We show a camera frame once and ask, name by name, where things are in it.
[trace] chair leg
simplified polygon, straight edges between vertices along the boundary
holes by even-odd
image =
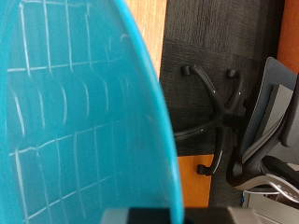
[[[221,156],[222,152],[224,150],[225,146],[225,139],[227,135],[228,128],[220,128],[218,129],[218,138],[217,138],[217,144],[215,146],[215,152],[214,152],[214,158],[209,167],[206,167],[203,164],[197,165],[197,174],[199,175],[214,175],[216,172],[219,163],[221,162]]]

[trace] chair caster wheel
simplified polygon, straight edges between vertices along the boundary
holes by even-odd
[[[185,77],[188,77],[191,74],[190,67],[188,65],[181,66],[180,72]]]
[[[226,74],[226,77],[230,79],[237,78],[238,76],[239,74],[234,69],[229,69]]]
[[[205,165],[197,165],[197,171],[196,173],[199,175],[205,175],[206,174],[206,166]]]

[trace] office chair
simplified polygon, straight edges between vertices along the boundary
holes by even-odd
[[[284,147],[295,144],[299,135],[299,79],[297,75],[274,58],[268,58],[263,75],[257,81],[252,94],[243,102],[244,116],[232,115],[239,99],[241,76],[234,70],[228,71],[228,78],[237,78],[237,85],[229,103],[223,105],[205,71],[199,66],[183,66],[183,76],[194,74],[200,77],[213,105],[212,119],[196,128],[175,133],[177,141],[208,129],[216,129],[217,142],[214,160],[210,167],[199,164],[199,175],[215,173],[221,159],[228,128],[237,129],[237,146],[230,159],[226,179],[233,187],[249,192],[281,193],[293,202],[299,203],[299,174],[288,164],[267,154],[278,143]],[[271,92],[275,85],[293,91],[292,99],[284,115],[266,131],[257,136],[265,115]]]
[[[283,116],[256,138],[275,85],[292,91]],[[292,147],[299,136],[299,79],[273,58],[268,58],[263,75],[246,101],[246,112],[237,136],[227,172],[227,182],[252,193],[280,193],[299,203],[299,174],[279,158],[267,155],[275,145]]]

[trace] plastic basket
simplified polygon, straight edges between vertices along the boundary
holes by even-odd
[[[0,223],[183,205],[174,137],[120,0],[0,3]]]

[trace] black object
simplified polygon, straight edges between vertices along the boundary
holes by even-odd
[[[170,211],[168,208],[131,208],[127,224],[170,224]]]
[[[249,209],[242,209],[240,216],[246,215],[251,220],[258,220]],[[185,220],[183,224],[234,224],[249,223],[235,217],[234,208],[186,208]],[[167,208],[130,208],[126,224],[170,224],[170,211]]]
[[[241,93],[242,76],[240,76],[235,70],[228,70],[226,75],[227,78],[236,78],[237,84],[229,102],[226,105],[224,105],[215,87],[213,86],[213,83],[201,67],[197,65],[182,66],[181,73],[185,77],[191,74],[199,76],[211,100],[213,113],[209,122],[189,130],[175,133],[175,137],[177,141],[180,141],[190,137],[194,137],[198,134],[205,133],[208,130],[215,129],[217,133],[217,140],[215,145],[213,162],[209,167],[206,167],[205,165],[197,166],[198,174],[213,175],[216,172],[219,162],[221,160],[221,155],[223,152],[228,128],[239,128],[239,124],[242,119],[237,115],[233,115],[233,112],[235,110],[236,104],[239,100]]]

